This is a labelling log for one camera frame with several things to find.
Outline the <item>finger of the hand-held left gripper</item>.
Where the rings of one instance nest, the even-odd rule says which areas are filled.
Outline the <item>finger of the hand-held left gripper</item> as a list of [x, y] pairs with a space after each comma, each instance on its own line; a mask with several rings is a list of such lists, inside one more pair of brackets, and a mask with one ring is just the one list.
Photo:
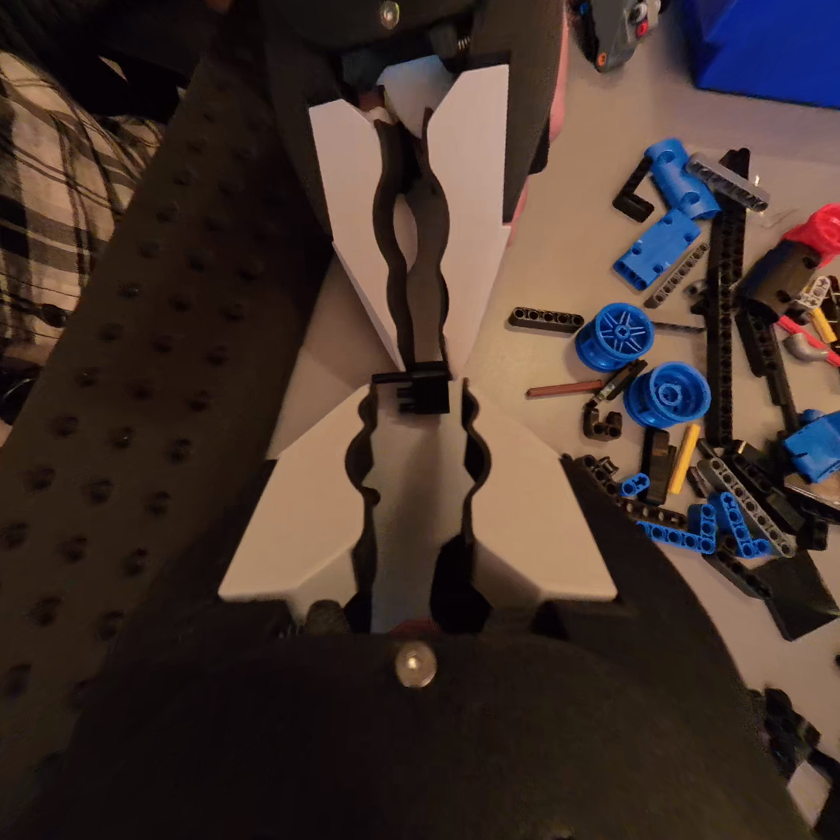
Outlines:
[[508, 80], [508, 64], [461, 73], [427, 123], [430, 168], [448, 211], [443, 337], [456, 379], [466, 372], [510, 235], [502, 219]]
[[383, 108], [336, 99], [309, 109], [332, 245], [395, 364], [415, 365], [407, 274], [417, 230], [403, 190], [403, 131]]

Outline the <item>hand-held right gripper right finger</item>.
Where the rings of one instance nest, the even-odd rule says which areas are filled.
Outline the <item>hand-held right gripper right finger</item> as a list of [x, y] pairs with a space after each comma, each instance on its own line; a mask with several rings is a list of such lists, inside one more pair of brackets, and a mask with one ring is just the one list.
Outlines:
[[429, 605], [449, 634], [550, 602], [603, 604], [617, 588], [561, 455], [464, 379], [460, 421], [470, 485], [441, 549]]

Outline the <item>black connector assembly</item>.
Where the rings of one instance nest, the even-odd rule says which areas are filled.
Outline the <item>black connector assembly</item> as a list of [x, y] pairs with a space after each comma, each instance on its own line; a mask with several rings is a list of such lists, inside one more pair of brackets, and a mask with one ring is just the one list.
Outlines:
[[449, 413], [448, 384], [452, 375], [444, 361], [416, 362], [406, 371], [373, 374], [373, 385], [396, 385], [401, 414], [418, 416]]

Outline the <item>grey desk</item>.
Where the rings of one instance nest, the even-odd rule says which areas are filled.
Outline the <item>grey desk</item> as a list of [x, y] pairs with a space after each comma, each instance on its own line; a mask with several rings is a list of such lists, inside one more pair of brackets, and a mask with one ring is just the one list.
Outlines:
[[[581, 434], [580, 400], [531, 402], [531, 385], [583, 381], [571, 340], [507, 325], [519, 305], [591, 316], [634, 291], [612, 271], [636, 227], [612, 199], [652, 142], [677, 137], [688, 151], [711, 156], [749, 147], [752, 177], [771, 195], [765, 217], [747, 225], [748, 265], [788, 227], [838, 202], [838, 111], [700, 91], [690, 83], [678, 10], [672, 7], [621, 70], [599, 74], [570, 45], [565, 120], [546, 169], [529, 196], [493, 288], [466, 376], [481, 395], [527, 425], [556, 453], [601, 451], [624, 471], [638, 462], [642, 432], [625, 420], [616, 444], [590, 447]], [[274, 457], [329, 414], [373, 373], [392, 367], [337, 258], [322, 285], [270, 455]], [[741, 344], [733, 347], [737, 378], [734, 425], [754, 446], [780, 427], [764, 383], [754, 378]], [[402, 419], [395, 389], [382, 388], [373, 435], [370, 484], [381, 492], [375, 510], [380, 544], [373, 629], [389, 631], [430, 616], [434, 562], [455, 536], [469, 477], [466, 436], [459, 427], [460, 385], [452, 389], [456, 417], [436, 433], [433, 419]], [[776, 686], [822, 734], [821, 748], [838, 760], [838, 621], [797, 642], [781, 637], [766, 608], [686, 551], [665, 551], [717, 624], [750, 687]]]

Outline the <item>black double connector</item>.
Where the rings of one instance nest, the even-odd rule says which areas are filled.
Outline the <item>black double connector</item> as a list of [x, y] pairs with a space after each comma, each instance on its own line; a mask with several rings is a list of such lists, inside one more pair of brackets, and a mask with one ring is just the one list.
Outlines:
[[585, 471], [607, 496], [612, 498], [621, 496], [620, 486], [617, 480], [617, 466], [609, 457], [583, 455], [574, 462]]

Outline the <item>short black straight beam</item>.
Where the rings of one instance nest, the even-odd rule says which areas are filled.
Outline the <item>short black straight beam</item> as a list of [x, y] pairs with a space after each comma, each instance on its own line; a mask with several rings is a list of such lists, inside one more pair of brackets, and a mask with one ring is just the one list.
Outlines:
[[688, 517], [685, 513], [671, 511], [663, 507], [648, 505], [638, 499], [619, 497], [616, 506], [630, 519], [636, 522], [657, 524], [680, 531], [688, 530]]

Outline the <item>black five-hole beam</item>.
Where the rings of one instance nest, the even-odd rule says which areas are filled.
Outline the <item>black five-hole beam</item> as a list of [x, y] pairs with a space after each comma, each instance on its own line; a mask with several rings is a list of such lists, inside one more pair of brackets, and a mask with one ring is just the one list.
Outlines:
[[520, 307], [511, 311], [507, 323], [515, 329], [575, 334], [584, 327], [585, 319], [576, 313]]

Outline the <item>black rectangular brick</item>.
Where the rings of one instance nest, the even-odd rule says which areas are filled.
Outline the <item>black rectangular brick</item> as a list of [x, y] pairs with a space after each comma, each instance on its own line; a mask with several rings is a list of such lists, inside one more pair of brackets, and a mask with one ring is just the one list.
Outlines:
[[664, 495], [669, 486], [674, 456], [669, 432], [646, 427], [644, 432], [642, 472], [649, 479], [648, 494]]

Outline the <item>blue L-shaped beam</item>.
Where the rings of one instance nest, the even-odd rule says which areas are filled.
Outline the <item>blue L-shaped beam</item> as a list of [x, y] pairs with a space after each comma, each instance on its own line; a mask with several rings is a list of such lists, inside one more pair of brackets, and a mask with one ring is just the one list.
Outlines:
[[654, 542], [701, 555], [714, 554], [718, 547], [718, 523], [712, 506], [709, 503], [691, 505], [686, 515], [686, 531], [641, 521], [636, 525]]

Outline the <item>dark grey nine-hole beam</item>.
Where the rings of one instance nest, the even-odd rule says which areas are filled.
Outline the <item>dark grey nine-hole beam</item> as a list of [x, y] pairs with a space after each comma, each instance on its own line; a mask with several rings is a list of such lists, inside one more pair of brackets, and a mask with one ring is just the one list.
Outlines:
[[680, 287], [689, 273], [701, 262], [708, 253], [709, 244], [701, 242], [694, 247], [666, 277], [664, 282], [645, 301], [646, 309], [657, 309], [665, 303], [669, 297]]

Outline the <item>long grey beam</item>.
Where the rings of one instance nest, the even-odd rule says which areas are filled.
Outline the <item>long grey beam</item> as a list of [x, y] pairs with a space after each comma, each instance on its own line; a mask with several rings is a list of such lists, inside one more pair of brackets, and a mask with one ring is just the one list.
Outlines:
[[735, 497], [747, 527], [755, 537], [767, 540], [773, 554], [788, 559], [795, 557], [795, 542], [777, 528], [768, 512], [735, 477], [730, 468], [725, 466], [721, 458], [703, 458], [697, 467], [715, 490], [728, 491]]

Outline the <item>black eleven-hole beam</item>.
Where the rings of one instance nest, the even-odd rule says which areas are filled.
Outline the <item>black eleven-hole beam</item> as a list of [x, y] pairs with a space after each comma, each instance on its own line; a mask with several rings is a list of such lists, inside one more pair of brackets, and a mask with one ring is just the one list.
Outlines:
[[771, 402], [796, 417], [793, 395], [774, 329], [761, 316], [746, 309], [738, 311], [736, 325], [751, 372], [765, 380]]

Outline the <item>black curved panel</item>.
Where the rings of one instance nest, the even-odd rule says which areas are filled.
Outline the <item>black curved panel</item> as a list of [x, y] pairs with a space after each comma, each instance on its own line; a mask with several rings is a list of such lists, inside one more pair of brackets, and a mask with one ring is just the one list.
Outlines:
[[813, 247], [782, 239], [743, 278], [738, 288], [740, 308], [766, 322], [778, 321], [803, 292], [822, 261]]

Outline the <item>black studded base plate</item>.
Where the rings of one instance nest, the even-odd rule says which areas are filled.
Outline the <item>black studded base plate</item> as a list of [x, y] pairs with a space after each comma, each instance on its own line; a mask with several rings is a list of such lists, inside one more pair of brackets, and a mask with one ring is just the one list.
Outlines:
[[2, 826], [154, 577], [261, 467], [331, 261], [264, 46], [227, 33], [2, 450]]

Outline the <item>black bent frame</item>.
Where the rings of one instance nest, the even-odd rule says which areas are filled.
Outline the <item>black bent frame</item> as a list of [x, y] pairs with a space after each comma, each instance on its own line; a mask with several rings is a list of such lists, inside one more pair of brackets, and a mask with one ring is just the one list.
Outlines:
[[781, 777], [791, 781], [795, 771], [807, 763], [837, 784], [838, 761], [820, 750], [822, 734], [793, 708], [789, 696], [781, 689], [768, 687], [761, 697], [759, 714], [771, 758]]

